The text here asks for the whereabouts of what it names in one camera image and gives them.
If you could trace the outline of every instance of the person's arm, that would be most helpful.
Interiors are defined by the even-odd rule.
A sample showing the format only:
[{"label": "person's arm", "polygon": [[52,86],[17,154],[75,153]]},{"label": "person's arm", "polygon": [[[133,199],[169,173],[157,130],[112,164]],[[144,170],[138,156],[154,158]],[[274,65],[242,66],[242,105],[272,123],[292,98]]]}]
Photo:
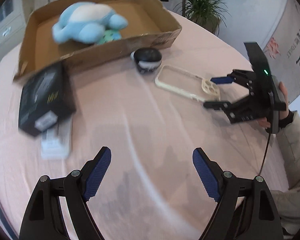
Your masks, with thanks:
[{"label": "person's arm", "polygon": [[[280,132],[276,135],[284,160],[289,189],[300,187],[300,116],[298,112],[289,111],[288,91],[282,82],[279,84],[287,108],[279,113]],[[266,118],[258,120],[261,127],[268,128]]]},{"label": "person's arm", "polygon": [[[277,206],[282,227],[292,238],[300,228],[300,116],[298,112],[289,111],[287,89],[282,83],[279,87],[286,100],[287,108],[279,113],[281,130],[276,137],[284,160],[290,190],[287,192],[272,190],[271,194]],[[270,127],[266,118],[258,120],[258,123],[261,127]]]}]

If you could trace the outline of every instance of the stuffed animal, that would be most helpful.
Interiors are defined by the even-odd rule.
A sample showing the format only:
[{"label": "stuffed animal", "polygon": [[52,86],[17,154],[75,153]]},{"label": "stuffed animal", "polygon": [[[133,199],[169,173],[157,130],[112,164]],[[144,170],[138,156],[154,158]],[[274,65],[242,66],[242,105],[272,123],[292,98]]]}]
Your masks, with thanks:
[{"label": "stuffed animal", "polygon": [[118,31],[127,25],[128,21],[106,4],[77,2],[60,15],[59,21],[52,27],[52,36],[58,44],[70,39],[93,44],[102,39],[106,29]]}]

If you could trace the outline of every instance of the product box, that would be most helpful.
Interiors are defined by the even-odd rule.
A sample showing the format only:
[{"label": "product box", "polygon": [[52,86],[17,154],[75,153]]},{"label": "product box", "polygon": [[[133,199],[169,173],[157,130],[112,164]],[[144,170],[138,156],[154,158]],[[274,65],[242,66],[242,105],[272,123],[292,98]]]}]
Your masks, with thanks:
[{"label": "product box", "polygon": [[[102,45],[68,41],[56,44],[52,26],[60,14],[79,1],[111,6],[129,24],[120,30],[122,39]],[[14,81],[23,83],[35,72],[61,61],[68,73],[76,73],[104,62],[129,55],[141,47],[171,47],[181,32],[181,25],[163,8],[160,0],[57,0],[34,11],[27,23]]]},{"label": "product box", "polygon": [[37,136],[74,112],[69,76],[61,62],[57,62],[32,76],[24,85],[19,128]]}]

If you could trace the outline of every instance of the beige jacket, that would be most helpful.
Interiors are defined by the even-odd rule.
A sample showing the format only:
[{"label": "beige jacket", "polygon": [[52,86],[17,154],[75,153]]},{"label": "beige jacket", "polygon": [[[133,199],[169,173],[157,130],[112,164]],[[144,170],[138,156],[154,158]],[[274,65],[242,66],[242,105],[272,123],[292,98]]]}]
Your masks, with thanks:
[{"label": "beige jacket", "polygon": [[294,112],[293,122],[277,134],[289,182],[289,191],[271,191],[281,224],[289,234],[300,229],[300,116]]}]

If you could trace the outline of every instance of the blue gripper pad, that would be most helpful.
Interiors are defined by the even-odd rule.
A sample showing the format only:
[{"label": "blue gripper pad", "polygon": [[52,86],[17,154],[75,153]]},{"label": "blue gripper pad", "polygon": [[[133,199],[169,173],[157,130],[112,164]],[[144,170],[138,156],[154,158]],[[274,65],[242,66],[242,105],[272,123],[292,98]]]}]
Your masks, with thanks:
[{"label": "blue gripper pad", "polygon": [[234,78],[232,78],[232,77],[216,77],[216,78],[211,78],[210,81],[217,85],[231,84],[234,81]]},{"label": "blue gripper pad", "polygon": [[87,178],[86,189],[82,196],[85,201],[89,201],[91,197],[94,197],[96,195],[100,183],[110,165],[110,162],[111,150],[107,148],[90,173],[89,177]]},{"label": "blue gripper pad", "polygon": [[192,160],[208,196],[219,202],[221,195],[218,191],[218,181],[197,149],[193,151]]}]

